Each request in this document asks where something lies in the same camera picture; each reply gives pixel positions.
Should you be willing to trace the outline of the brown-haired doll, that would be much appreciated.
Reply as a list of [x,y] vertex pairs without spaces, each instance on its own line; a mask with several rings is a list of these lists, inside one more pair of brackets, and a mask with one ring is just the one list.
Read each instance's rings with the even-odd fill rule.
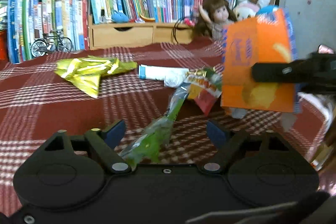
[[219,41],[224,28],[238,21],[226,0],[204,0],[198,11],[198,20],[192,30],[193,39],[206,36]]

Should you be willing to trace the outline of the row of upright books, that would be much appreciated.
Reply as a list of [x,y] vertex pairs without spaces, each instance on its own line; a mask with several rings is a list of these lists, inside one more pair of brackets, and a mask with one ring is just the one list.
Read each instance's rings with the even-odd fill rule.
[[[33,57],[30,49],[36,38],[62,30],[72,41],[72,51],[90,49],[88,17],[94,24],[114,23],[114,11],[123,12],[129,23],[173,23],[191,28],[204,0],[7,0],[7,53],[17,64]],[[236,0],[226,0],[234,7]]]

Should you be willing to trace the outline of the macaron snack packet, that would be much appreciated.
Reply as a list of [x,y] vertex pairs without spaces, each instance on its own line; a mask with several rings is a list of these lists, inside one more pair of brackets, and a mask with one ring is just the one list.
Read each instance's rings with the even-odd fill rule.
[[222,77],[213,68],[203,67],[186,73],[183,81],[188,84],[188,100],[194,101],[208,116],[215,102],[222,94]]

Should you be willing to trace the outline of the wooden drawer organizer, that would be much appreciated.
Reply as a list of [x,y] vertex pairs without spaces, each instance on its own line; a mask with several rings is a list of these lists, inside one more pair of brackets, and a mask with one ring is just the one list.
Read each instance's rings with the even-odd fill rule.
[[94,24],[92,16],[88,17],[88,35],[91,50],[191,42],[191,28],[185,24],[180,24],[177,29],[173,23]]

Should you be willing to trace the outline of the stack of books on crate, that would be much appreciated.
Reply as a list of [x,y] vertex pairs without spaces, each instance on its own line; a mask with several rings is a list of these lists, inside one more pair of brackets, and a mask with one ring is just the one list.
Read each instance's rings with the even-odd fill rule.
[[0,1],[0,30],[1,31],[7,29],[7,24],[8,24],[7,12],[8,12],[8,1],[1,0]]

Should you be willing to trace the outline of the miniature bicycle model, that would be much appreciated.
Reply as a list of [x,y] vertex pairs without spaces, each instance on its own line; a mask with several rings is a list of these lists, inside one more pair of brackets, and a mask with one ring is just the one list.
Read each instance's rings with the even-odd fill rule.
[[70,53],[71,51],[72,41],[64,36],[62,30],[52,30],[49,34],[43,34],[42,38],[36,38],[30,49],[33,57],[49,55],[54,52]]

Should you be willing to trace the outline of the orange cardboard snack box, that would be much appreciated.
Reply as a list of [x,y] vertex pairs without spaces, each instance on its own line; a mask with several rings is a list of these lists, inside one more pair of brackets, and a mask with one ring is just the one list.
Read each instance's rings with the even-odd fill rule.
[[252,67],[264,63],[286,65],[297,59],[295,36],[289,14],[278,9],[229,25],[222,38],[221,106],[297,113],[297,84],[282,84],[266,77],[258,83]]

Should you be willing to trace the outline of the red crate left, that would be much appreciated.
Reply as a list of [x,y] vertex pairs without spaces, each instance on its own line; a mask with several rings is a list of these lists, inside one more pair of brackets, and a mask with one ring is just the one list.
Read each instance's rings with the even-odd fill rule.
[[7,30],[0,31],[0,60],[9,61],[7,53]]

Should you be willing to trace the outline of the green plastic wrapper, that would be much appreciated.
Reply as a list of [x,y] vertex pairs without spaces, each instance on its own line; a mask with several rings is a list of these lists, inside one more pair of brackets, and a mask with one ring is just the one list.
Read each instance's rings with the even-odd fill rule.
[[159,162],[159,151],[169,144],[173,125],[183,102],[189,95],[189,85],[181,84],[170,98],[167,112],[151,122],[142,135],[120,152],[120,157],[134,170],[144,159]]

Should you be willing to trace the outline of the blue Doraemon plush toy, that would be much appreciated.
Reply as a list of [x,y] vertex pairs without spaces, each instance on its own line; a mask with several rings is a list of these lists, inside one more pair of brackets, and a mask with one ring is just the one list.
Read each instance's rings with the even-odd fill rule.
[[270,14],[272,12],[275,12],[278,10],[278,6],[276,5],[268,5],[263,8],[261,8],[258,12],[256,12],[256,15],[261,15],[261,14]]

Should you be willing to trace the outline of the white blue tube wrapper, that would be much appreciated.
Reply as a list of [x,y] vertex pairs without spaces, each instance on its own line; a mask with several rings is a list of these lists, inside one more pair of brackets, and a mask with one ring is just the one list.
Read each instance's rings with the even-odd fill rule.
[[169,88],[179,87],[189,73],[188,68],[157,67],[150,65],[138,66],[138,77],[143,80],[163,81]]

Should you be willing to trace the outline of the blue yarn ball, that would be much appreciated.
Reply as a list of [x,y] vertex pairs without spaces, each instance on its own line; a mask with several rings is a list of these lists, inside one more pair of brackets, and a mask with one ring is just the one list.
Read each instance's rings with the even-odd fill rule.
[[120,24],[120,23],[128,23],[129,18],[127,15],[125,15],[123,12],[114,11],[111,15],[111,20],[114,23]]

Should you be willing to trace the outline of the yellow green foil wrapper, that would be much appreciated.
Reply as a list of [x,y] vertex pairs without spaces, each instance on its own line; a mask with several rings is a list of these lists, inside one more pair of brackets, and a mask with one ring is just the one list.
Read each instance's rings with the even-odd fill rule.
[[137,63],[134,61],[120,61],[117,57],[87,56],[59,60],[55,73],[86,95],[97,98],[102,77],[127,73],[136,68]]

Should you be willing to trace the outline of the white pink bunny plush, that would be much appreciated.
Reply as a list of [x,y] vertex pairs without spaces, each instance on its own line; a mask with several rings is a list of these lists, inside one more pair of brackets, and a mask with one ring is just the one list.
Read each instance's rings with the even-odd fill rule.
[[249,0],[237,0],[237,5],[233,9],[233,12],[238,21],[242,21],[244,19],[253,18],[256,13],[268,6],[270,0],[257,0],[257,3],[252,3]]

